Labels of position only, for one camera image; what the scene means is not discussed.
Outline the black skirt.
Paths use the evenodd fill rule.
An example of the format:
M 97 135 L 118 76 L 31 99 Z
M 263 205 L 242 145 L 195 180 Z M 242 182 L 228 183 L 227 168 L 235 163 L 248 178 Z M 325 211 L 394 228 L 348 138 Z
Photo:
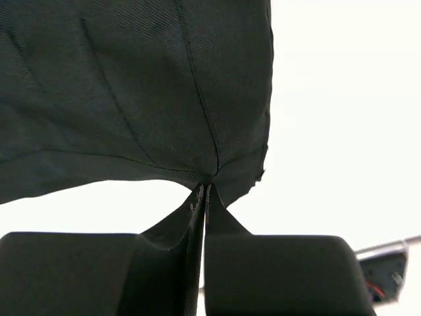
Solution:
M 1 202 L 105 180 L 261 179 L 269 1 L 2 1 Z

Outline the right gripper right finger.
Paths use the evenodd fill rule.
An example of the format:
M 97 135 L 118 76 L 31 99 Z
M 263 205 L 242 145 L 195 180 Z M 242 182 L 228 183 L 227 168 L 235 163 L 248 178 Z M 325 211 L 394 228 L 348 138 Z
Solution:
M 256 235 L 209 186 L 207 315 L 373 315 L 361 267 L 337 236 Z

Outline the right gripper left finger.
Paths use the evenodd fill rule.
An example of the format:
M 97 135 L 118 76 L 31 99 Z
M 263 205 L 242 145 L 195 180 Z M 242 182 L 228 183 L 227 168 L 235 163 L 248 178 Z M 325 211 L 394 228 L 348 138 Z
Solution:
M 204 202 L 200 184 L 140 234 L 6 234 L 1 314 L 194 315 Z

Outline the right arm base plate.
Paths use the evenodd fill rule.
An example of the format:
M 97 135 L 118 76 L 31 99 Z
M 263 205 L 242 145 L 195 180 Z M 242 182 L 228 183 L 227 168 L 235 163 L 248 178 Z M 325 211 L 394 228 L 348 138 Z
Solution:
M 355 252 L 373 306 L 399 300 L 405 284 L 410 247 L 419 243 L 420 236 L 413 236 Z

